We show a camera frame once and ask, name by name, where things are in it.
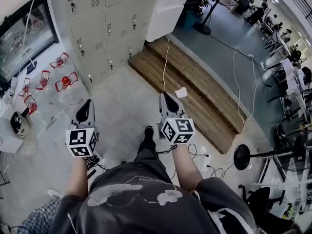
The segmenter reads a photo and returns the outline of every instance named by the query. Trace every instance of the railing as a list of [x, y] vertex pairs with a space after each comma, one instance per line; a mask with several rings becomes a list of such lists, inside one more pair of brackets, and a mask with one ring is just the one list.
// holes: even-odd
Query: railing
[[292, 0], [312, 26], [312, 9], [306, 0]]

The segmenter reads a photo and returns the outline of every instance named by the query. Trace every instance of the display case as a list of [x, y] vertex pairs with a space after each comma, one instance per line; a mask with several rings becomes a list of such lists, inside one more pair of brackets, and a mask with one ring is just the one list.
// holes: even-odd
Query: display case
[[[0, 87], [6, 90], [15, 77], [53, 43], [58, 42], [46, 0], [35, 0], [26, 28], [32, 1], [0, 25]], [[23, 38], [26, 34], [24, 48]]]

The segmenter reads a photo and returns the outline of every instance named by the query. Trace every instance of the fan stand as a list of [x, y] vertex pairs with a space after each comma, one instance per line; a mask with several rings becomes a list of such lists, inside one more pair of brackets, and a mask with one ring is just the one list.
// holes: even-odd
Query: fan stand
[[285, 148], [280, 151], [270, 151], [263, 154], [250, 154], [250, 150], [248, 146], [241, 144], [239, 145], [234, 152], [234, 165], [238, 170], [244, 170], [248, 167], [250, 158], [253, 157], [266, 157], [271, 156], [273, 154], [283, 154], [287, 151], [292, 151], [292, 148]]
[[210, 35], [211, 34], [211, 29], [208, 25], [205, 25], [205, 23], [207, 22], [208, 18], [210, 17], [211, 13], [213, 12], [213, 10], [215, 9], [215, 7], [217, 6], [217, 4], [219, 3], [220, 0], [216, 0], [213, 7], [210, 9], [208, 15], [206, 16], [205, 20], [202, 23], [198, 23], [196, 22], [193, 25], [193, 28], [197, 31], [199, 31], [200, 33], [203, 33], [205, 35]]

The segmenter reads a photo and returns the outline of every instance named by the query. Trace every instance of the gray t-shirt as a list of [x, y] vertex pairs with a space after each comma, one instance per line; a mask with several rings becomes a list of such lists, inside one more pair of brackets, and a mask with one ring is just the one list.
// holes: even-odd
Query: gray t-shirt
[[[50, 233], [217, 234], [206, 210], [225, 207], [255, 229], [248, 206], [221, 179], [204, 179], [196, 191], [200, 200], [172, 184], [158, 160], [126, 163], [97, 177], [86, 200], [65, 196]], [[245, 233], [235, 228], [233, 220], [228, 221], [227, 233]]]

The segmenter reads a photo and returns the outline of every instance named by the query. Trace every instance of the wooden step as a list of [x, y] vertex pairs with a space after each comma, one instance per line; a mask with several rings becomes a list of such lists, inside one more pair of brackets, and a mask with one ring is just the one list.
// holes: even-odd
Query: wooden step
[[[167, 39], [165, 37], [147, 44], [147, 48], [166, 59]], [[243, 123], [237, 112], [236, 102], [204, 69], [170, 41], [168, 63], [173, 66], [176, 75], [184, 79], [235, 134], [241, 133]]]
[[[158, 92], [164, 89], [162, 72], [165, 61], [146, 48], [129, 60], [136, 70]], [[211, 106], [184, 79], [178, 77], [172, 65], [167, 64], [165, 72], [166, 91], [175, 95], [175, 91], [186, 87], [187, 97], [181, 98], [185, 111], [194, 121], [196, 129], [222, 154], [226, 154], [235, 138], [235, 133]]]

